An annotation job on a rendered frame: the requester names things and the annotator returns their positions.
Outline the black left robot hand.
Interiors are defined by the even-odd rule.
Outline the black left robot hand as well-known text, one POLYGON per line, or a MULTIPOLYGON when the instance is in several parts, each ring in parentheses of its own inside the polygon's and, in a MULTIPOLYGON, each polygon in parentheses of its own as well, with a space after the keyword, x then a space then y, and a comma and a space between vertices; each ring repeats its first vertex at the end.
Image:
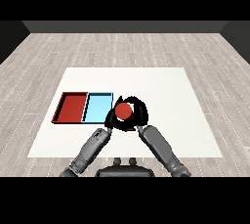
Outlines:
POLYGON ((119 97, 114 105, 114 107, 108 112, 107 116, 105 117, 104 126, 106 128, 116 128, 119 130, 124 130, 124 124, 118 120, 115 109, 116 107, 123 102, 122 97, 119 97))

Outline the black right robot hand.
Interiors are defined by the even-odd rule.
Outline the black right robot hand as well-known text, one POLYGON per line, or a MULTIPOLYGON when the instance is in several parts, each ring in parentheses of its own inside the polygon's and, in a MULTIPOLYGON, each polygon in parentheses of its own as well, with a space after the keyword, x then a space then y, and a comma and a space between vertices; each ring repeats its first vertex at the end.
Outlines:
POLYGON ((148 112, 146 104, 135 96, 130 96, 124 100, 125 103, 134 105, 134 118, 126 120, 125 130, 135 131, 135 126, 145 126, 148 122, 148 112))

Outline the small red can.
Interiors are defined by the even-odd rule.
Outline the small red can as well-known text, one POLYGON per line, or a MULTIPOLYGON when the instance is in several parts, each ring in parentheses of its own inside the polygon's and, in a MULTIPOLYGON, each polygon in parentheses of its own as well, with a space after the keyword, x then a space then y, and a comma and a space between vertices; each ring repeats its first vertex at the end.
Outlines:
POLYGON ((133 111, 129 104, 120 103, 115 107, 115 115, 119 120, 130 120, 133 118, 133 111))

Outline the light blue shallow open box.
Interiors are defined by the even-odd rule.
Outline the light blue shallow open box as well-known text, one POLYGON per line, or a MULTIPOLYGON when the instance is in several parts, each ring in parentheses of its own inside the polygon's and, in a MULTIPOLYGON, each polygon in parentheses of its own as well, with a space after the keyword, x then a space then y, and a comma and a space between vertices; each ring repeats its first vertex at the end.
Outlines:
POLYGON ((107 113, 112 109, 111 92, 90 92, 82 113, 83 124, 104 124, 107 113))

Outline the red shallow open box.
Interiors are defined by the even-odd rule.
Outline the red shallow open box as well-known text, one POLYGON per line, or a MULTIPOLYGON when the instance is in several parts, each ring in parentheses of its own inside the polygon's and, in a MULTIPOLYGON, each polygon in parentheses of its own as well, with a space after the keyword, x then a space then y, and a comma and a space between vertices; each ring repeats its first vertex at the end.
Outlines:
POLYGON ((81 124, 87 92, 63 92, 52 123, 54 124, 81 124))

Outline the dark grey robot body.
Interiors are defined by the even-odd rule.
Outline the dark grey robot body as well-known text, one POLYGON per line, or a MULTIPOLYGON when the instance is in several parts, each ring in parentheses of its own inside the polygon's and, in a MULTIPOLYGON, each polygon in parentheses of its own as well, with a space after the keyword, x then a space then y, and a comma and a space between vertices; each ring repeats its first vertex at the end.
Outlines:
POLYGON ((128 165, 122 165, 121 158, 116 157, 113 165, 99 169, 96 177, 154 177, 154 173, 151 169, 138 166, 134 157, 129 158, 128 165))

